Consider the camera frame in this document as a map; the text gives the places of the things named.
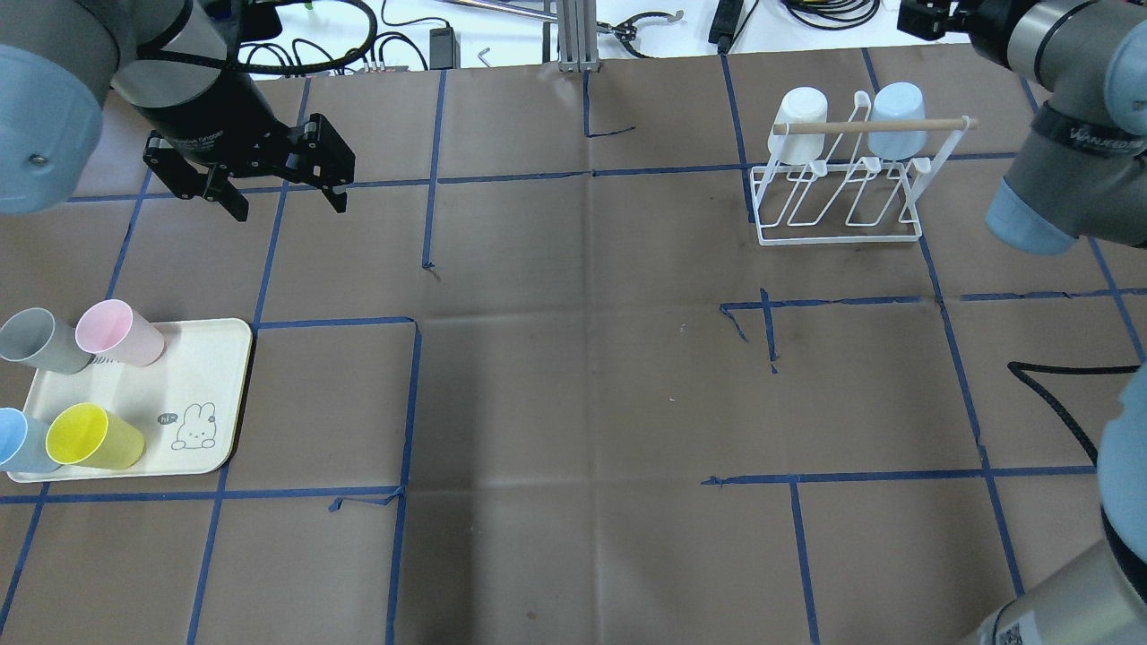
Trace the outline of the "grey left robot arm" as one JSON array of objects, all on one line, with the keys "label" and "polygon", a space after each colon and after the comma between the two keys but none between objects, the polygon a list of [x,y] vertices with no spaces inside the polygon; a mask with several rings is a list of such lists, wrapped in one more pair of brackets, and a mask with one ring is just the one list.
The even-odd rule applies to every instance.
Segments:
[{"label": "grey left robot arm", "polygon": [[242,178],[323,192],[340,213],[356,151],[321,114],[279,121],[253,84],[307,76],[320,63],[253,65],[237,52],[281,32],[276,1],[3,1],[1,179],[3,215],[73,196],[97,147],[114,91],[149,124],[142,155],[175,199],[247,218]]}]

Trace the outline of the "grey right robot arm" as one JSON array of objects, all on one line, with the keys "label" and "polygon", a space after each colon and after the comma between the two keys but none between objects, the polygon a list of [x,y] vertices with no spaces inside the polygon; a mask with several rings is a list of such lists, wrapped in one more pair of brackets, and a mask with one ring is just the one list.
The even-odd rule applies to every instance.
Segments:
[{"label": "grey right robot arm", "polygon": [[[988,228],[1024,252],[1078,238],[1144,248],[1144,6],[1131,1],[904,1],[897,28],[950,32],[1050,91],[993,201]],[[1095,456],[1103,536],[988,614],[967,644],[1144,644],[1144,366]]]}]

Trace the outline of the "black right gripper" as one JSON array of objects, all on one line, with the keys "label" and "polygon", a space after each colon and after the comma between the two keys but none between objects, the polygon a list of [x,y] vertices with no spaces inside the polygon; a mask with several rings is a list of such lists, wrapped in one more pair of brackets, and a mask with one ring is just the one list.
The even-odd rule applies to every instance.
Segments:
[{"label": "black right gripper", "polygon": [[1022,1],[902,1],[897,30],[923,41],[966,33],[980,56],[1009,65],[1009,41],[1021,18]]}]

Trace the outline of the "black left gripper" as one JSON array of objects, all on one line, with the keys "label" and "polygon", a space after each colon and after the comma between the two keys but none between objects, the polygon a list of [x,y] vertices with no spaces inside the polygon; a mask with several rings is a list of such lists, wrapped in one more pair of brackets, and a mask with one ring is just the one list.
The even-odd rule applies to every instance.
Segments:
[{"label": "black left gripper", "polygon": [[[159,32],[146,34],[138,50],[134,104],[161,134],[148,135],[143,162],[175,199],[204,199],[245,223],[245,196],[227,170],[210,164],[242,165],[245,178],[278,176],[307,185],[323,193],[333,211],[348,211],[356,151],[323,114],[289,127],[249,73],[153,57],[181,53],[231,62],[234,49],[206,13],[177,13]],[[197,170],[184,156],[210,166]]]}]

